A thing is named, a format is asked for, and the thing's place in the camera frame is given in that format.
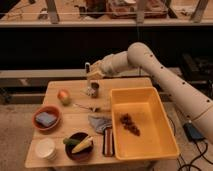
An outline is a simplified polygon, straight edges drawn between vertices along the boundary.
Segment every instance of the apple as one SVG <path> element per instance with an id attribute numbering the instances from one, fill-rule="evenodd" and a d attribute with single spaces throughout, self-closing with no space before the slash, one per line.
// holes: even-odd
<path id="1" fill-rule="evenodd" d="M 71 102 L 71 98 L 70 98 L 70 94 L 67 90 L 65 89 L 61 89 L 58 91 L 58 95 L 57 95 L 58 99 L 61 101 L 61 103 L 64 106 L 67 106 L 70 104 Z"/>

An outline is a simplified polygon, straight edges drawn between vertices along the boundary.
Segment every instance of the small bowl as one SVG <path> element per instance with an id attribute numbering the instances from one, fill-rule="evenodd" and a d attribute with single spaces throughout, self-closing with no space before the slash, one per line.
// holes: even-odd
<path id="1" fill-rule="evenodd" d="M 78 132 L 76 134 L 73 134 L 70 138 L 82 141 L 84 138 L 86 138 L 88 136 L 87 133 L 84 132 Z M 92 150 L 93 150 L 93 141 L 92 141 L 92 145 L 85 148 L 84 150 L 73 154 L 72 153 L 72 149 L 75 147 L 75 145 L 65 145 L 65 151 L 67 156 L 72 159 L 75 160 L 77 162 L 81 162 L 81 161 L 85 161 L 87 159 L 89 159 Z"/>
<path id="2" fill-rule="evenodd" d="M 42 124 L 38 123 L 36 121 L 36 116 L 38 114 L 42 113 L 42 112 L 47 112 L 48 114 L 56 116 L 57 119 L 56 119 L 55 123 L 53 123 L 49 127 L 45 127 Z M 39 131 L 48 131 L 48 130 L 54 128 L 59 123 L 60 119 L 61 119 L 61 113 L 60 113 L 60 111 L 57 107 L 55 107 L 55 106 L 43 106 L 33 114 L 32 122 L 33 122 L 33 126 L 36 129 L 38 129 Z"/>

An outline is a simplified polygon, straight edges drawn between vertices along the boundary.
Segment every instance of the sponge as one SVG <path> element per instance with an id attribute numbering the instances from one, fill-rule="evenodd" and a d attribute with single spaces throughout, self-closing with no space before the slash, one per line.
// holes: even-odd
<path id="1" fill-rule="evenodd" d="M 49 127 L 54 124 L 57 117 L 47 112 L 42 112 L 36 116 L 36 121 L 42 124 L 44 127 Z"/>

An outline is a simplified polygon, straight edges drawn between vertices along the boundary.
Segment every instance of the orange plastic bin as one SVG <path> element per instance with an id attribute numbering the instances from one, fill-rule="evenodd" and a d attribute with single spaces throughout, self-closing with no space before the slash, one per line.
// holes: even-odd
<path id="1" fill-rule="evenodd" d="M 164 107 L 154 87 L 113 89 L 110 93 L 115 155 L 119 160 L 173 159 L 179 155 Z M 128 113 L 136 136 L 120 121 Z"/>

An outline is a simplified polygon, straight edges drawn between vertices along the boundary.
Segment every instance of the ear of corn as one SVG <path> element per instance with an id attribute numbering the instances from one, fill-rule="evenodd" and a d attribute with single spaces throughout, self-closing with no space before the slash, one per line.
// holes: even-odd
<path id="1" fill-rule="evenodd" d="M 86 138 L 84 138 L 79 144 L 77 144 L 73 149 L 72 149 L 72 153 L 78 153 L 82 150 L 84 150 L 85 148 L 89 147 L 92 145 L 92 140 L 93 138 L 91 136 L 87 136 Z"/>

